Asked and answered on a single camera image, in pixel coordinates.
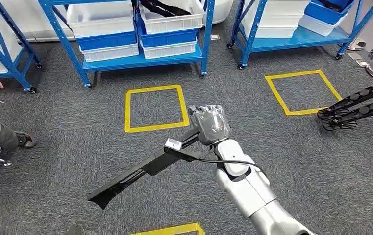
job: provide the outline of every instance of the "yellow tape square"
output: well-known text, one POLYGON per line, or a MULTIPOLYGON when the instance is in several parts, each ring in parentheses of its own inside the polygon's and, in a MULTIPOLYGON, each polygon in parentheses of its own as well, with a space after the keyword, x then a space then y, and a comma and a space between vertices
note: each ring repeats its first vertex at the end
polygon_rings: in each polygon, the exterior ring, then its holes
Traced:
POLYGON ((169 86, 160 86, 160 87, 148 87, 140 89, 128 90, 125 94, 125 113, 124 113, 124 131, 126 133, 135 133, 135 132, 144 132, 144 131, 155 131, 163 130, 169 128, 177 128, 182 126, 189 126, 189 117, 188 112, 186 111, 185 98, 183 97, 183 91, 180 85, 169 85, 169 86), (176 89, 177 96, 180 102, 180 109, 182 111, 182 122, 169 123, 169 124, 160 124, 160 125, 151 125, 151 126, 142 126, 142 127, 131 127, 130 124, 130 114, 131 114, 131 94, 142 93, 142 92, 155 92, 162 90, 171 90, 176 89))
POLYGON ((322 108, 316 108, 316 109, 304 109, 304 110, 297 110, 297 111, 290 111, 287 107, 286 103, 284 103, 284 100, 281 98, 280 94, 278 93, 276 87, 274 86, 272 80, 273 79, 279 79, 279 78, 288 78, 288 77, 296 77, 296 76, 303 76, 303 75, 311 75, 311 74, 319 74, 319 76, 322 78, 322 80, 325 82, 325 84, 329 87, 333 95, 338 99, 342 100, 342 97, 338 94, 338 92, 335 90, 335 88, 332 86, 330 81, 326 78, 325 74, 322 72, 322 70, 311 70, 311 71, 303 71, 303 72, 293 72, 293 73, 287 73, 287 74, 280 74, 280 75, 273 75, 273 76, 264 76, 267 84, 270 86, 270 89, 273 91, 274 96, 276 97, 278 103, 281 105, 281 107, 284 110, 284 113, 286 115, 304 115, 304 114, 315 114, 319 110, 324 109, 322 108))
POLYGON ((168 227, 164 229, 157 229, 147 232, 135 233, 131 235, 175 235, 185 234, 196 231, 198 235, 205 235, 205 232, 198 223, 185 224, 180 226, 168 227))

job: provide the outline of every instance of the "silver robotic arm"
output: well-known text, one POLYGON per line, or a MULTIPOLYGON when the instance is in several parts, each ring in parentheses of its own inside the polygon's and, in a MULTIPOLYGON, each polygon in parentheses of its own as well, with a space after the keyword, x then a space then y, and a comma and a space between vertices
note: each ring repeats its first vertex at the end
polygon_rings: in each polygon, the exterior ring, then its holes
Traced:
MULTIPOLYGON (((215 145, 215 153, 223 161, 243 161, 254 164, 237 141, 228 139, 230 127, 219 105, 191 107, 189 113, 199 128, 199 140, 215 145)), ((277 201, 266 175, 252 164, 224 163, 216 169, 218 184, 226 191, 240 213, 249 218, 259 234, 312 235, 277 201)))
POLYGON ((263 171, 246 155, 237 141, 230 139, 230 126, 219 105, 188 109, 192 129, 177 140, 168 139, 164 149, 149 156, 116 179, 93 191, 88 200, 105 209, 108 203, 140 177, 156 175, 178 160, 217 163, 217 181, 228 192, 241 214, 252 221, 262 235, 312 235, 277 201, 263 171), (215 149, 218 160, 203 159, 207 154, 185 149, 200 141, 215 149))

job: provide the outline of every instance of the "cable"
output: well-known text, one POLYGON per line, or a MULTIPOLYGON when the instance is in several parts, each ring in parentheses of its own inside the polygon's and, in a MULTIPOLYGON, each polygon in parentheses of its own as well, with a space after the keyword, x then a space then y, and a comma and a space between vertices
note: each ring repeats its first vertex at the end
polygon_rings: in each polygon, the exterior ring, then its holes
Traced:
POLYGON ((202 157, 205 157, 212 153, 213 151, 208 151, 207 153, 203 154, 200 156, 200 158, 196 158, 198 161, 204 162, 204 163, 238 163, 238 164, 244 164, 244 165, 252 165, 258 169, 260 169, 261 173, 263 173, 266 177, 267 174, 255 163, 247 162, 247 161, 240 161, 240 160, 208 160, 208 159, 203 159, 202 157))

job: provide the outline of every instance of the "blue plastic bin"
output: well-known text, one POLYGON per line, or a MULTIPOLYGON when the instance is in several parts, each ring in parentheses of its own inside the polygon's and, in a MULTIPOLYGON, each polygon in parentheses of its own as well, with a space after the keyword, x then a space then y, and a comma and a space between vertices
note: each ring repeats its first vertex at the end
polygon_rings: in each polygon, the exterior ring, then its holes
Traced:
POLYGON ((348 13, 353 3, 353 0, 350 0, 349 4, 342 12, 337 12, 324 7, 320 2, 313 0, 306 7, 304 13, 305 15, 311 16, 325 23, 336 24, 342 16, 348 13))
POLYGON ((81 50, 93 50, 137 43, 136 31, 75 38, 75 40, 81 46, 81 50))
POLYGON ((145 23, 139 14, 136 14, 137 31, 142 40, 143 47, 158 47, 177 43, 194 42, 197 39, 198 29, 188 29, 175 32, 147 34, 145 23))
POLYGON ((341 8, 345 8, 349 3, 350 0, 326 0, 334 5, 340 6, 341 8))

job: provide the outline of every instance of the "shoe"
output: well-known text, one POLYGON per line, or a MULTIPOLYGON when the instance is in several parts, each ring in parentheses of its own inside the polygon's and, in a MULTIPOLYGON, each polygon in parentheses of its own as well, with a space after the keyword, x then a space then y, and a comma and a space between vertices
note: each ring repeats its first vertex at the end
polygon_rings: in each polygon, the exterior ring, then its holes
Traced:
POLYGON ((19 140, 19 147, 21 148, 33 148, 36 145, 35 139, 25 132, 15 131, 16 136, 19 140))

